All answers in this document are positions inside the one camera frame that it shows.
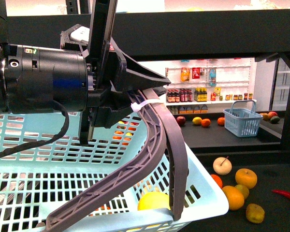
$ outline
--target orange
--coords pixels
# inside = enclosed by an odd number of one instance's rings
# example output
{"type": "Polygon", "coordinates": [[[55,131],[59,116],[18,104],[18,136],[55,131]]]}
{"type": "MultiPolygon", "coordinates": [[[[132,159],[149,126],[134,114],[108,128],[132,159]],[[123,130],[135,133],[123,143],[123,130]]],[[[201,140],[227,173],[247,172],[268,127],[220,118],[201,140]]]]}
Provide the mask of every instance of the orange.
{"type": "Polygon", "coordinates": [[[128,130],[129,131],[136,131],[136,128],[135,127],[129,127],[128,130]]]}
{"type": "Polygon", "coordinates": [[[211,120],[209,120],[208,118],[203,119],[202,122],[201,122],[201,125],[203,127],[209,127],[209,125],[211,125],[211,120]]]}
{"type": "Polygon", "coordinates": [[[113,136],[113,139],[121,140],[121,136],[113,136]]]}
{"type": "Polygon", "coordinates": [[[122,131],[115,131],[115,134],[124,134],[124,132],[122,132],[122,131]]]}
{"type": "Polygon", "coordinates": [[[227,185],[222,188],[222,191],[226,195],[229,203],[230,210],[238,210],[244,205],[244,196],[236,187],[227,185]]]}
{"type": "Polygon", "coordinates": [[[248,189],[252,189],[257,184],[257,175],[248,168],[241,168],[235,174],[235,181],[239,185],[245,185],[248,189]]]}
{"type": "Polygon", "coordinates": [[[222,189],[223,184],[222,184],[221,178],[215,174],[211,174],[211,177],[215,180],[218,186],[222,189]]]}
{"type": "Polygon", "coordinates": [[[220,126],[224,126],[224,117],[220,117],[220,118],[218,118],[217,123],[218,123],[218,125],[220,125],[220,126]]]}

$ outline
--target plastic basket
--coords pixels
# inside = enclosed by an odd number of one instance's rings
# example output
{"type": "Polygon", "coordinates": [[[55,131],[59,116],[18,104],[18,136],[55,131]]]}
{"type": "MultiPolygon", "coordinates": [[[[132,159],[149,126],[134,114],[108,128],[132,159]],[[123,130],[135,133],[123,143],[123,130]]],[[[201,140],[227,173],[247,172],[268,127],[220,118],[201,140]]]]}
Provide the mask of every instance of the plastic basket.
{"type": "MultiPolygon", "coordinates": [[[[0,115],[0,151],[24,142],[46,139],[63,123],[61,114],[0,115]]],[[[146,127],[137,114],[111,129],[95,128],[88,147],[77,139],[79,114],[70,114],[65,137],[53,144],[0,159],[0,232],[42,231],[36,228],[49,213],[131,160],[146,140],[146,127]],[[121,138],[115,131],[123,132],[121,138]]],[[[168,193],[168,159],[163,156],[143,181],[112,199],[66,231],[178,231],[189,222],[225,214],[228,202],[191,150],[188,152],[185,209],[173,221],[167,209],[137,211],[146,191],[168,193]]]]}
{"type": "Polygon", "coordinates": [[[237,137],[253,137],[258,134],[262,115],[256,113],[256,102],[254,100],[235,101],[231,109],[223,110],[225,117],[224,127],[237,137]],[[251,110],[233,108],[237,102],[253,102],[251,110]]]}

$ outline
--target bottle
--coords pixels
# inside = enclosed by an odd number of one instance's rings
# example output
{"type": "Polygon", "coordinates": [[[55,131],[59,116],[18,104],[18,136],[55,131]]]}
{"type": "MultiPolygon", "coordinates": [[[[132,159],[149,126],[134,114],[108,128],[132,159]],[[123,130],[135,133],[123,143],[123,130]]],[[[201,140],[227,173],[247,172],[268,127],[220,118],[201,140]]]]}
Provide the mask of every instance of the bottle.
{"type": "Polygon", "coordinates": [[[186,108],[186,113],[193,114],[193,110],[192,110],[192,107],[190,105],[186,108]]]}
{"type": "Polygon", "coordinates": [[[175,106],[174,107],[174,114],[177,115],[178,114],[178,108],[175,106]]]}
{"type": "Polygon", "coordinates": [[[201,113],[202,113],[202,114],[208,113],[207,105],[203,105],[203,106],[202,106],[202,108],[201,108],[201,113]]]}
{"type": "Polygon", "coordinates": [[[203,101],[203,88],[200,88],[199,95],[200,95],[199,101],[202,102],[203,101]]]}
{"type": "Polygon", "coordinates": [[[191,89],[189,89],[188,101],[189,101],[189,102],[192,102],[192,101],[193,101],[193,97],[192,97],[192,91],[191,91],[191,89]]]}
{"type": "Polygon", "coordinates": [[[179,114],[180,115],[184,115],[186,113],[186,109],[183,107],[183,106],[181,106],[180,108],[179,108],[179,114]]]}
{"type": "Polygon", "coordinates": [[[197,94],[198,98],[197,98],[197,102],[201,101],[201,91],[200,88],[198,88],[198,94],[197,94]]]}
{"type": "Polygon", "coordinates": [[[175,102],[175,90],[172,89],[172,102],[175,102]]]}
{"type": "Polygon", "coordinates": [[[168,102],[172,102],[172,95],[171,95],[171,91],[168,90],[168,93],[167,93],[167,101],[168,102]]]}
{"type": "Polygon", "coordinates": [[[188,102],[188,90],[185,89],[185,102],[188,102]]]}
{"type": "Polygon", "coordinates": [[[203,102],[205,98],[205,90],[204,88],[201,88],[201,101],[203,102]]]}
{"type": "Polygon", "coordinates": [[[201,113],[201,110],[200,110],[200,106],[199,105],[196,105],[195,108],[193,109],[193,113],[194,114],[200,114],[201,113]]]}
{"type": "Polygon", "coordinates": [[[194,90],[194,100],[196,102],[198,101],[198,88],[195,88],[195,90],[194,90]]]}
{"type": "Polygon", "coordinates": [[[175,102],[180,102],[179,90],[178,89],[175,90],[175,102]]]}
{"type": "Polygon", "coordinates": [[[204,101],[207,102],[207,90],[204,88],[204,101]]]}

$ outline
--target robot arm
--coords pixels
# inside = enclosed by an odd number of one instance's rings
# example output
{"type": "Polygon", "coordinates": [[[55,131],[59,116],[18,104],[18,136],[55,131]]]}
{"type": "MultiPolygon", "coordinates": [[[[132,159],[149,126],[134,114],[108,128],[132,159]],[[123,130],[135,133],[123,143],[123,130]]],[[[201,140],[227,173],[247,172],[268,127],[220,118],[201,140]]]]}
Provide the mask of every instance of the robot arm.
{"type": "Polygon", "coordinates": [[[68,112],[82,112],[79,138],[85,145],[94,127],[110,128],[132,112],[129,93],[169,84],[112,39],[116,3],[94,3],[87,40],[71,39],[81,27],[75,25],[62,32],[61,49],[50,49],[8,44],[0,0],[0,114],[51,113],[56,101],[68,112]]]}

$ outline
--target apple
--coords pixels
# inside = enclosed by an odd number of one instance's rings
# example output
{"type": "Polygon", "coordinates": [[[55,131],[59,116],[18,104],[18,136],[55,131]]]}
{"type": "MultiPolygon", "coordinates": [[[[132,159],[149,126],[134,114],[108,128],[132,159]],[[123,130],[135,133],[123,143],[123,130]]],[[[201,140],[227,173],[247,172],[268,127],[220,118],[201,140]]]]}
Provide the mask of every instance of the apple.
{"type": "Polygon", "coordinates": [[[228,157],[219,157],[213,163],[214,171],[219,175],[226,175],[232,170],[232,164],[228,157]]]}
{"type": "Polygon", "coordinates": [[[184,124],[186,123],[186,118],[184,116],[178,116],[176,118],[176,122],[178,123],[178,125],[180,127],[184,126],[184,124]]]}

